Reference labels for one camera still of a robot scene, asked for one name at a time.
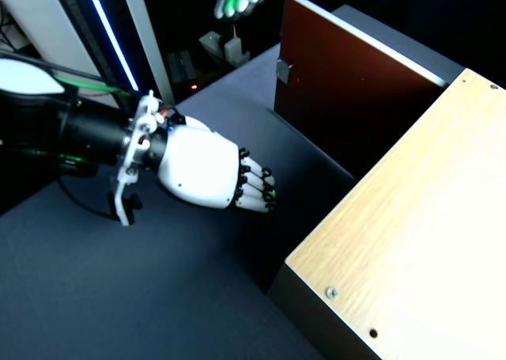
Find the light wood surface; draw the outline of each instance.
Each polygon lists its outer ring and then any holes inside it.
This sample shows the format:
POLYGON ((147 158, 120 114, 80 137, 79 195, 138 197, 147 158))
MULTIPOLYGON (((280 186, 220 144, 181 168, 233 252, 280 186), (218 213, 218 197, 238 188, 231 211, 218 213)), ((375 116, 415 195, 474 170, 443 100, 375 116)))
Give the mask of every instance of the light wood surface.
POLYGON ((506 91, 465 70, 285 263, 382 359, 506 358, 506 91))

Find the green cable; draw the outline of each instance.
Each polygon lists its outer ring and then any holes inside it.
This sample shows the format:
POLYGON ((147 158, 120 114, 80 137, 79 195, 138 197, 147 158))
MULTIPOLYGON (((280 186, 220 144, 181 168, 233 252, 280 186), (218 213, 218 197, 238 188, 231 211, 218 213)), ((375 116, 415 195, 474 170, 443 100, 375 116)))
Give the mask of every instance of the green cable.
POLYGON ((82 89, 95 89, 97 91, 103 91, 106 93, 116 93, 118 91, 122 91, 118 87, 112 87, 109 85, 98 85, 96 83, 88 83, 86 81, 76 81, 74 79, 69 79, 65 77, 61 77, 59 75, 53 75, 55 79, 58 79, 59 81, 66 83, 67 85, 75 85, 76 87, 80 87, 82 89))

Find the wooden panel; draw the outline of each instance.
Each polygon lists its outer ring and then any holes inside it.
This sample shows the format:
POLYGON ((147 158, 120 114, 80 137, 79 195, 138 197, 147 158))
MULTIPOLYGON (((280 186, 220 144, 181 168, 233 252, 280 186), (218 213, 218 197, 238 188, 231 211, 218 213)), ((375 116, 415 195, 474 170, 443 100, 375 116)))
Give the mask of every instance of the wooden panel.
POLYGON ((465 70, 286 263, 383 359, 506 358, 505 209, 506 91, 465 70))
POLYGON ((285 1, 280 57, 293 68, 274 109, 361 178, 443 90, 434 74, 428 80, 335 21, 310 2, 285 1))

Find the metal bracket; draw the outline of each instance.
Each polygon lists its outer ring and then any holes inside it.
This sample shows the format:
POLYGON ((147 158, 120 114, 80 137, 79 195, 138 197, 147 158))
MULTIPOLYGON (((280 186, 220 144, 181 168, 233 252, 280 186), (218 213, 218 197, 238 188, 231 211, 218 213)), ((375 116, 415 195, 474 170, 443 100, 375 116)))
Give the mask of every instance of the metal bracket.
POLYGON ((288 82, 290 80, 290 70, 292 67, 293 65, 286 63, 281 58, 278 59, 278 64, 276 66, 276 76, 286 85, 288 85, 288 82))

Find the white robotic hand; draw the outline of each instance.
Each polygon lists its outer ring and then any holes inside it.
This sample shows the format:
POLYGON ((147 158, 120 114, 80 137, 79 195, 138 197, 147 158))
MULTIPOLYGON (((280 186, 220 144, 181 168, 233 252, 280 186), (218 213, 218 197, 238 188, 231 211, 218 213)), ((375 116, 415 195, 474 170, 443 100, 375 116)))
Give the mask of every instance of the white robotic hand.
POLYGON ((274 178, 245 149, 178 112, 171 118, 158 169, 160 182, 174 195, 205 207, 235 205, 257 212, 274 208, 274 178))

